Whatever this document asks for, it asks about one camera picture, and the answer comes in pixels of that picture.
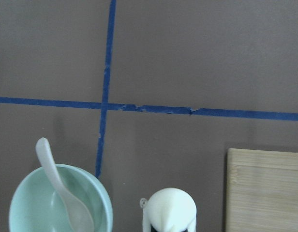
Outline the wooden cutting board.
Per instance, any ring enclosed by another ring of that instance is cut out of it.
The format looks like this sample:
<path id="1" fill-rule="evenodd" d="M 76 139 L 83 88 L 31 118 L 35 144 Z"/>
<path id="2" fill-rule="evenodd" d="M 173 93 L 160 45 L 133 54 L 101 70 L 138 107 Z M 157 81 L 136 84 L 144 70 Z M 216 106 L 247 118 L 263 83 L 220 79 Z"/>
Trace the wooden cutting board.
<path id="1" fill-rule="evenodd" d="M 225 230 L 298 232 L 298 153 L 227 152 Z"/>

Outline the light green bowl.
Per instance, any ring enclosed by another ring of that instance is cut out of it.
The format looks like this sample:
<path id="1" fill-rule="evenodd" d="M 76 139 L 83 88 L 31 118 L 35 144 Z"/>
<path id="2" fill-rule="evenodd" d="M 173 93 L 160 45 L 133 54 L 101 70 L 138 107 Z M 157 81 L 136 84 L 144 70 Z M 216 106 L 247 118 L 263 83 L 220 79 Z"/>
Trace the light green bowl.
<path id="1" fill-rule="evenodd" d="M 57 170 L 67 189 L 89 209 L 96 232 L 113 230 L 113 209 L 102 183 L 91 173 L 70 165 Z M 65 206 L 42 167 L 28 174 L 17 187 L 9 210 L 11 232 L 70 232 Z"/>

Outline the white steamed bun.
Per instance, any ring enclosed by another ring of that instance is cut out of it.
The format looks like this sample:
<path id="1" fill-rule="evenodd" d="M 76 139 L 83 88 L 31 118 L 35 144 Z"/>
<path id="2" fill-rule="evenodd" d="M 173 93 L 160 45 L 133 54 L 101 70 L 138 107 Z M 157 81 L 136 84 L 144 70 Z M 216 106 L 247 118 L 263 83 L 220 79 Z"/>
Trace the white steamed bun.
<path id="1" fill-rule="evenodd" d="M 193 198 L 178 188 L 164 188 L 148 200 L 140 199 L 144 232 L 194 232 L 197 208 Z"/>

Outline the translucent white plastic spoon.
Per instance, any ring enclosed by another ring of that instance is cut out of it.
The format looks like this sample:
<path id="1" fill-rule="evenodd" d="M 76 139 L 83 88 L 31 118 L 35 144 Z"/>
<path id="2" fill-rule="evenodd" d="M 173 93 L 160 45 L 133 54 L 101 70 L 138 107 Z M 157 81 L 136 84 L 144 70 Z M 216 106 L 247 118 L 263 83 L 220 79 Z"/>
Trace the translucent white plastic spoon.
<path id="1" fill-rule="evenodd" d="M 93 232 L 94 222 L 85 204 L 64 185 L 57 170 L 49 141 L 40 138 L 35 146 L 38 160 L 44 172 L 65 206 L 70 226 L 74 232 Z"/>

